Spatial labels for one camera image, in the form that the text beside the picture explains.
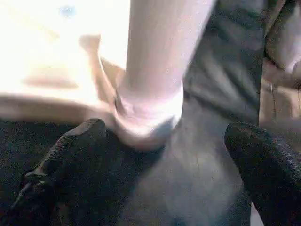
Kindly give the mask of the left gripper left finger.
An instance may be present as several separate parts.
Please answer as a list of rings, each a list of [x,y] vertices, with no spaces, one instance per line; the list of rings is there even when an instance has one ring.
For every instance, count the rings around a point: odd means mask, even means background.
[[[106,126],[100,119],[89,119],[64,133],[40,164],[23,174],[18,195],[0,224],[49,226],[60,188],[86,171],[105,137]]]

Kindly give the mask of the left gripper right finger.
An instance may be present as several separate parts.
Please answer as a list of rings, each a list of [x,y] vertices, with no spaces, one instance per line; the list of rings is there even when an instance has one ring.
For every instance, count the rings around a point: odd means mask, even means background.
[[[225,146],[266,226],[301,224],[301,133],[230,123]]]

